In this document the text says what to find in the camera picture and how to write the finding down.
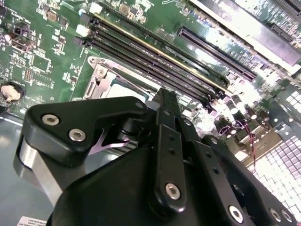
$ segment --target dimm slot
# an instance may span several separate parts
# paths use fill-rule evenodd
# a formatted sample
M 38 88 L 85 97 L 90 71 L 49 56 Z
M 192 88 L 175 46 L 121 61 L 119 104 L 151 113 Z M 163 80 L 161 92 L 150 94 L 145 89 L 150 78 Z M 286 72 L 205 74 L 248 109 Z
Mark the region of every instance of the dimm slot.
M 130 40 L 121 40 L 116 36 L 113 36 L 109 32 L 106 32 L 105 30 L 96 31 L 96 36 L 100 39 L 106 39 L 107 41 L 111 41 L 115 45 L 118 45 L 119 48 L 124 48 L 132 54 L 138 55 L 138 57 L 147 60 L 150 64 L 156 65 L 160 70 L 162 70 L 169 76 L 177 78 L 182 83 L 190 84 L 190 86 L 193 87 L 195 90 L 203 92 L 206 95 L 214 96 L 213 89 L 210 90 L 208 87 L 204 87 L 205 84 L 202 80 L 198 79 L 198 83 L 196 83 L 192 78 L 186 75 L 186 72 L 182 71 L 180 68 L 177 68 L 178 71 L 176 71 L 176 68 L 173 65 L 167 63 L 165 59 L 162 59 L 161 57 L 158 58 L 158 55 L 154 55 L 153 53 L 141 46 L 141 49 L 139 49 L 139 46 L 137 46 L 136 43 L 132 43 Z
M 136 69 L 138 72 L 140 72 L 141 75 L 148 75 L 152 79 L 155 79 L 156 81 L 159 81 L 161 85 L 170 87 L 176 91 L 179 91 L 180 93 L 191 97 L 195 101 L 204 102 L 207 100 L 205 96 L 203 96 L 200 93 L 196 93 L 194 90 L 191 90 L 187 85 L 179 83 L 177 80 L 174 80 L 173 78 L 165 77 L 165 75 L 160 74 L 157 72 L 157 70 L 152 67 L 151 65 L 147 65 L 144 61 L 132 57 L 129 55 L 129 53 L 124 51 L 119 51 L 115 49 L 114 47 L 110 46 L 108 43 L 102 43 L 99 40 L 79 40 L 79 38 L 75 38 L 75 43 L 79 45 L 85 45 L 86 47 L 93 46 L 99 50 L 101 50 L 103 53 L 108 54 L 109 56 L 114 57 L 120 62 L 124 62 L 128 65 L 130 65 L 133 69 Z
M 155 51 L 157 54 L 166 57 L 168 60 L 172 61 L 175 65 L 178 65 L 179 67 L 181 67 L 182 69 L 186 70 L 189 72 L 189 74 L 194 75 L 198 78 L 200 78 L 202 81 L 211 84 L 213 87 L 222 90 L 224 92 L 228 92 L 229 94 L 232 94 L 232 92 L 228 91 L 227 88 L 224 86 L 224 84 L 222 84 L 225 79 L 223 78 L 223 80 L 221 80 L 221 78 L 217 78 L 219 80 L 219 84 L 217 84 L 216 82 L 211 81 L 210 79 L 208 79 L 206 76 L 202 75 L 199 71 L 197 71 L 195 68 L 191 68 L 188 67 L 186 65 L 184 65 L 183 63 L 175 60 L 173 57 L 170 57 L 168 55 L 166 55 L 165 53 L 163 53 L 162 51 L 154 48 L 153 46 L 149 45 L 148 43 L 145 43 L 144 41 L 136 38 L 135 36 L 133 36 L 132 34 L 130 34 L 127 31 L 124 31 L 123 29 L 119 28 L 118 26 L 116 26 L 115 24 L 107 21 L 106 19 L 104 19 L 103 17 L 99 16 L 99 15 L 95 15 L 95 18 L 85 18 L 84 19 L 86 21 L 85 25 L 91 24 L 91 25 L 99 25 L 100 23 L 106 23 L 107 25 L 109 25 L 111 28 L 115 28 L 117 30 L 119 30 L 120 32 L 122 32 L 123 35 L 127 36 L 127 37 L 131 37 L 134 40 L 136 40 L 137 42 L 143 44 L 144 46 L 146 46 L 149 49 L 152 49 L 153 51 Z M 173 45 L 171 45 L 170 43 L 167 44 L 168 42 L 164 41 L 164 43 L 166 43 L 166 46 L 171 46 L 172 48 L 175 48 Z

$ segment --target white label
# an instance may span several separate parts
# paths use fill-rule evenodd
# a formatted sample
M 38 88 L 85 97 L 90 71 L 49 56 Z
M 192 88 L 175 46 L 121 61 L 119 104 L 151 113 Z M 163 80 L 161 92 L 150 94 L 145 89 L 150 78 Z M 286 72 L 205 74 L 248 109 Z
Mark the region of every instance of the white label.
M 45 226 L 47 221 L 35 218 L 21 217 L 17 226 Z

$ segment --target metal screw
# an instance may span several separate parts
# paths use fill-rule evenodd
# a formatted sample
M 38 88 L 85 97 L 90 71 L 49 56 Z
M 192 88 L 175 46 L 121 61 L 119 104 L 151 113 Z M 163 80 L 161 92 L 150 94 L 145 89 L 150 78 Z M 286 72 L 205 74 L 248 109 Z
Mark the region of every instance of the metal screw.
M 229 206 L 229 212 L 238 223 L 241 224 L 244 221 L 243 215 L 235 206 Z
M 281 210 L 281 213 L 288 222 L 292 223 L 293 219 L 287 212 L 285 212 L 284 210 Z
M 269 210 L 269 212 L 272 214 L 273 218 L 278 221 L 281 222 L 281 217 L 279 216 L 279 214 L 273 210 L 272 208 Z
M 139 107 L 139 108 L 143 108 L 143 105 L 140 104 L 139 102 L 136 103 L 136 106 Z
M 48 126 L 55 126 L 60 123 L 60 120 L 58 119 L 58 117 L 56 117 L 53 114 L 45 114 L 42 117 L 42 121 L 43 121 L 43 123 L 45 123 Z
M 184 122 L 185 122 L 185 124 L 186 124 L 186 125 L 188 125 L 188 126 L 190 126 L 190 125 L 191 125 L 191 122 L 190 122 L 190 121 L 188 121 L 187 119 L 185 119 L 185 120 L 184 120 Z
M 169 197 L 172 198 L 173 200 L 178 200 L 180 198 L 181 193 L 176 185 L 172 183 L 168 183 L 165 186 L 165 190 L 166 193 L 169 195 Z
M 167 110 L 165 110 L 164 113 L 165 113 L 166 115 L 170 116 L 170 113 L 169 113 Z
M 80 129 L 71 129 L 69 138 L 75 142 L 82 142 L 86 139 L 86 134 Z
M 217 140 L 216 140 L 214 137 L 211 138 L 211 141 L 212 141 L 212 143 L 214 143 L 215 145 L 217 144 Z

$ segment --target black plastic bracket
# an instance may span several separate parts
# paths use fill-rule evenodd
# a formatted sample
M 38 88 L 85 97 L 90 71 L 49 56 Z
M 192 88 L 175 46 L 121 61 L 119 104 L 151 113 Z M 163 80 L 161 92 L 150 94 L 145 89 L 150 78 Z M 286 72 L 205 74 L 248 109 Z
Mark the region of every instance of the black plastic bracket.
M 146 112 L 146 105 L 135 97 L 36 105 L 26 113 L 22 134 L 32 148 L 61 164 L 80 165 L 104 129 L 128 118 L 142 118 Z M 46 114 L 55 115 L 59 123 L 45 124 L 42 117 Z M 85 140 L 71 140 L 68 134 L 72 129 L 83 131 Z
M 241 194 L 240 205 L 247 211 L 255 225 L 297 225 L 294 217 L 289 222 L 284 216 L 280 216 L 283 211 L 289 213 L 289 210 L 255 178 L 243 163 L 227 150 L 224 143 L 213 136 L 205 136 L 202 142 L 211 147 L 214 155 L 222 163 L 222 170 L 227 173 L 228 184 L 231 184 L 232 189 L 236 190 L 235 193 Z M 277 213 L 278 220 L 276 220 L 276 216 L 273 216 L 274 211 L 272 210 Z

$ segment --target cable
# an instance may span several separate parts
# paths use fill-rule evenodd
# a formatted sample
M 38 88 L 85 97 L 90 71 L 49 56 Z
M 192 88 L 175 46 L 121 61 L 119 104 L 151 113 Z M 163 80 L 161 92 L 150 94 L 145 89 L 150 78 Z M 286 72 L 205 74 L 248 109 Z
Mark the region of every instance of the cable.
M 254 169 L 251 171 L 253 174 L 256 173 L 256 155 L 255 155 L 255 148 L 254 148 L 254 136 L 255 134 L 252 134 L 248 125 L 246 125 L 245 127 L 247 133 L 249 134 L 250 136 L 250 142 L 251 142 L 251 145 L 252 145 L 252 156 L 253 156 L 253 165 L 254 165 Z

